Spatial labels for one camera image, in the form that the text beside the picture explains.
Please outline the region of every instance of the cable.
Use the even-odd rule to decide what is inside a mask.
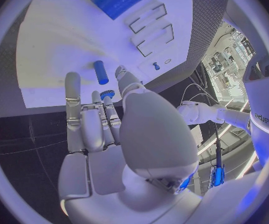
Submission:
[[[203,89],[202,86],[200,86],[199,84],[196,84],[196,83],[192,83],[192,84],[188,85],[188,86],[186,87],[186,89],[184,90],[184,93],[183,93],[183,95],[182,95],[182,99],[181,99],[180,105],[182,104],[182,101],[183,101],[184,95],[185,95],[185,93],[186,93],[186,90],[188,89],[189,86],[192,86],[192,85],[196,85],[196,86],[200,87],[200,88],[201,88],[207,95],[209,95],[209,96],[211,97],[211,95],[210,95],[207,91],[205,91],[205,90]]]
[[[189,101],[191,101],[193,98],[195,98],[195,97],[197,97],[197,96],[199,96],[199,95],[205,95],[205,96],[208,96],[208,97],[210,97],[211,99],[213,99],[215,102],[217,102],[217,103],[219,104],[219,102],[218,102],[216,99],[214,99],[211,95],[207,95],[207,94],[203,94],[203,93],[199,93],[199,94],[193,96]]]

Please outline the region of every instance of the white wire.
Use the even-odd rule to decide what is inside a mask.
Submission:
[[[181,99],[181,102],[180,102],[180,105],[182,104],[182,101],[183,101],[183,98],[184,98],[184,95],[185,95],[185,93],[186,93],[186,90],[188,89],[188,87],[189,86],[193,86],[193,85],[196,85],[196,86],[199,86],[210,98],[212,98],[213,100],[215,100],[207,91],[205,91],[203,88],[202,88],[202,86],[200,86],[199,84],[196,84],[196,83],[192,83],[192,84],[190,84],[190,85],[188,85],[187,87],[186,87],[186,89],[184,90],[184,93],[183,93],[183,95],[182,95],[182,99]]]
[[[199,93],[199,94],[193,96],[189,101],[191,101],[193,98],[195,98],[195,97],[197,97],[197,96],[199,96],[199,95],[205,95],[205,96],[208,96],[209,98],[213,99],[215,102],[217,102],[217,103],[219,104],[219,102],[218,102],[216,99],[214,99],[211,95],[204,94],[204,93]]]

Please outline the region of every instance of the blue cylinder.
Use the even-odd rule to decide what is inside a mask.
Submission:
[[[107,84],[109,79],[107,77],[103,62],[102,61],[95,61],[94,62],[94,69],[95,69],[99,84],[100,85]]]

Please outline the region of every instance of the white robot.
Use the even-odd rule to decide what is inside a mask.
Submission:
[[[98,92],[81,106],[80,77],[66,76],[70,154],[59,177],[62,210],[74,224],[184,223],[201,200],[185,189],[198,168],[188,124],[227,122],[250,133],[250,115],[191,101],[175,109],[124,67],[115,76],[123,122]]]

